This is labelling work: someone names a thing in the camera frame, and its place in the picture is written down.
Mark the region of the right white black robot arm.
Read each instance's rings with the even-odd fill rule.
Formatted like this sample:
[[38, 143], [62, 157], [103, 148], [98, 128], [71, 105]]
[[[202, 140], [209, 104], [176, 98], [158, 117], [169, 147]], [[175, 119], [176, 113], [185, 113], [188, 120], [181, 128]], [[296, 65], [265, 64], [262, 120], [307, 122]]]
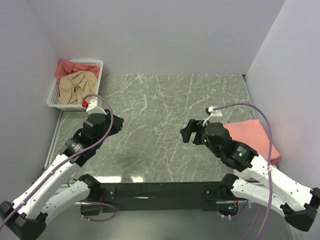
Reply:
[[222, 198], [234, 197], [270, 206], [294, 228], [308, 232], [320, 206], [319, 188], [309, 188], [291, 179], [249, 145], [233, 140], [222, 123], [190, 119], [180, 130], [184, 143], [195, 133], [193, 144], [205, 145], [236, 174], [226, 174], [220, 182]]

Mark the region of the beige t shirt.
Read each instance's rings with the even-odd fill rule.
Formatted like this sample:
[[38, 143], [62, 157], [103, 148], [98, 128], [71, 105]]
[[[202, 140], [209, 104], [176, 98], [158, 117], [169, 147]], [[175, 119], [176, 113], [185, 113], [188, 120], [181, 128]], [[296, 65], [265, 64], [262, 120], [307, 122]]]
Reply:
[[59, 82], [58, 104], [81, 105], [85, 96], [95, 94], [98, 79], [90, 71], [78, 71], [63, 76]]

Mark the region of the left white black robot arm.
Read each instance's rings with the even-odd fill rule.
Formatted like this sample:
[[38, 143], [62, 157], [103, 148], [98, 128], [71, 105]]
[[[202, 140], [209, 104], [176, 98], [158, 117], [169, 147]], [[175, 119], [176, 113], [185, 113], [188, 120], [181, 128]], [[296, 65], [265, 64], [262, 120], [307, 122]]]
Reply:
[[112, 116], [108, 109], [89, 114], [38, 180], [14, 201], [1, 203], [2, 224], [21, 240], [36, 240], [51, 220], [74, 203], [102, 200], [101, 184], [89, 174], [66, 190], [56, 191], [96, 154], [107, 137], [122, 130], [123, 123], [123, 118]]

